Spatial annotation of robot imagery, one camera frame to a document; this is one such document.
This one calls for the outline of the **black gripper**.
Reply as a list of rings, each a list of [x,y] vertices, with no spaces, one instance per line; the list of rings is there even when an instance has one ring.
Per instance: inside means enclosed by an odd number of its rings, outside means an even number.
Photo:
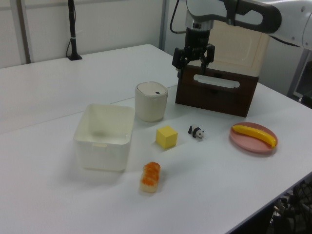
[[[207,66],[214,61],[215,46],[208,44],[210,30],[186,29],[184,49],[175,48],[172,65],[177,69],[177,77],[182,78],[188,60],[200,60],[200,74],[205,74]]]

